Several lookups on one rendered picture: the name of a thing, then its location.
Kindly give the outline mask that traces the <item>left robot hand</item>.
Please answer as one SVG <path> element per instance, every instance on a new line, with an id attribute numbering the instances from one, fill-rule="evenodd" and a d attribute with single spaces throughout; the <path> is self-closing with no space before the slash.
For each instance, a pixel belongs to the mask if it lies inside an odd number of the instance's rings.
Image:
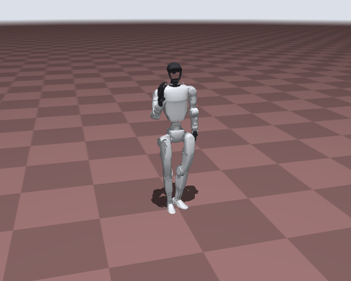
<path id="1" fill-rule="evenodd" d="M 197 131 L 194 131 L 194 132 L 193 132 L 193 136 L 194 136 L 195 141 L 196 141 L 196 137 L 198 136 Z"/>

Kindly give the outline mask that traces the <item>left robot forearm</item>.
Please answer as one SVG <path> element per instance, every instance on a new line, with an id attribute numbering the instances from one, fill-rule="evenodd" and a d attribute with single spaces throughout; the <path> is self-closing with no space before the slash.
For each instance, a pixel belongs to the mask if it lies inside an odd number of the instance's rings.
<path id="1" fill-rule="evenodd" d="M 199 114 L 199 112 L 198 112 Z M 190 120 L 191 120 L 191 132 L 193 134 L 194 131 L 197 131 L 197 134 L 198 134 L 198 115 L 196 116 L 191 116 L 190 117 Z"/>

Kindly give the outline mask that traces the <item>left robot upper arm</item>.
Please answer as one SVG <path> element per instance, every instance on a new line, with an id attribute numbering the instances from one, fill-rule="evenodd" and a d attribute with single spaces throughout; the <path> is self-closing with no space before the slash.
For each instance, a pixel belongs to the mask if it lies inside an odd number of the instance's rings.
<path id="1" fill-rule="evenodd" d="M 188 111 L 190 116 L 196 116 L 198 115 L 198 109 L 196 108 L 197 104 L 197 91 L 193 86 L 186 85 L 188 88 L 188 94 L 189 94 L 189 105 L 190 105 L 190 110 Z"/>

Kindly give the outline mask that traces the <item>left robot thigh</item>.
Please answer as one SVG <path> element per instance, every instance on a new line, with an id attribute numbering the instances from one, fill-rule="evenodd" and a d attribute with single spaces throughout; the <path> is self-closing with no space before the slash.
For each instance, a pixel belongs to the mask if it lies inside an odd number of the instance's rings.
<path id="1" fill-rule="evenodd" d="M 182 176 L 185 172 L 189 171 L 195 154 L 195 138 L 193 134 L 185 132 L 183 142 L 182 164 L 178 165 L 175 169 L 179 176 Z"/>

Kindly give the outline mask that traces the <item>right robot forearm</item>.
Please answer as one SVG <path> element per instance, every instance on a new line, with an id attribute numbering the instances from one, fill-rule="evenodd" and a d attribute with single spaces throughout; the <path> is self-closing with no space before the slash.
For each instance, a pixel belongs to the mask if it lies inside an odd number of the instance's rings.
<path id="1" fill-rule="evenodd" d="M 151 112 L 151 118 L 153 118 L 154 116 L 160 116 L 161 111 L 163 110 L 163 107 L 166 105 L 166 101 L 163 101 L 163 106 L 160 107 L 159 103 L 157 103 L 157 105 L 155 106 L 155 108 L 152 110 Z"/>

